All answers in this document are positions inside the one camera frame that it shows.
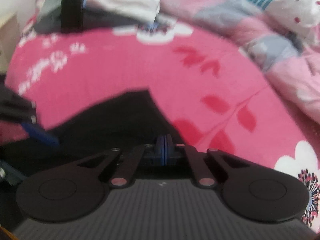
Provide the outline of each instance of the mattress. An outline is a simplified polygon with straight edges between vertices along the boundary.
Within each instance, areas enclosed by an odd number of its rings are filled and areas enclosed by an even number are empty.
[[[310,191],[302,220],[318,231],[318,158],[291,108],[228,39],[167,20],[171,27],[154,33],[137,26],[31,32],[18,44],[5,84],[37,103],[46,130],[123,92],[148,90],[198,151],[218,148],[300,179]],[[19,125],[0,124],[2,144],[25,138]]]

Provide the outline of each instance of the red leaf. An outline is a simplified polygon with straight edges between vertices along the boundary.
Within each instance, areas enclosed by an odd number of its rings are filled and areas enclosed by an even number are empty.
[[[189,145],[196,144],[203,136],[202,132],[191,122],[184,119],[177,119],[173,122],[184,141]]]
[[[206,96],[201,99],[211,110],[216,113],[224,114],[230,109],[229,104],[220,97],[217,96]]]
[[[203,63],[202,66],[201,66],[201,72],[203,73],[203,72],[207,71],[210,68],[212,68],[213,75],[217,76],[218,72],[220,70],[219,61],[218,60],[211,60],[211,61]]]
[[[216,148],[230,154],[235,153],[235,147],[224,130],[216,133],[209,144],[209,148]]]
[[[177,47],[173,50],[173,52],[177,53],[196,53],[196,49],[193,47],[183,46],[183,47]]]
[[[242,107],[237,114],[237,118],[239,123],[247,129],[249,132],[253,132],[256,128],[256,118],[252,114],[252,112],[248,109],[247,105]]]
[[[194,64],[199,64],[201,62],[203,62],[205,59],[205,56],[200,55],[200,54],[196,54],[196,53],[192,53],[187,55],[183,60],[182,63],[185,66],[191,67]]]

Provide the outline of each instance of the ribbed gray surface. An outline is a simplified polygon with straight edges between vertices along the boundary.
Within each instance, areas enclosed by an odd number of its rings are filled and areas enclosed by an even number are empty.
[[[310,240],[314,233],[297,220],[254,223],[229,211],[212,190],[189,180],[137,180],[113,190],[90,215],[64,224],[26,220],[20,240]]]

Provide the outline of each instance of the beige cabinet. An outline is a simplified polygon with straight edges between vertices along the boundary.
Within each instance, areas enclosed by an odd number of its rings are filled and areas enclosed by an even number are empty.
[[[0,16],[0,73],[7,71],[19,39],[20,31],[16,15]]]

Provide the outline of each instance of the black cloth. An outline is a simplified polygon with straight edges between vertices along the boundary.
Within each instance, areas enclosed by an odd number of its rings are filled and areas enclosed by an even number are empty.
[[[94,28],[111,28],[141,24],[142,21],[125,17],[102,9],[85,7],[83,9],[83,30]],[[34,24],[34,29],[39,34],[61,32],[61,7],[53,10]]]
[[[154,143],[159,135],[171,134],[174,143],[183,143],[145,90],[95,105],[49,132],[59,138],[60,148],[28,138],[2,146],[0,159],[30,176],[113,147],[127,151]]]

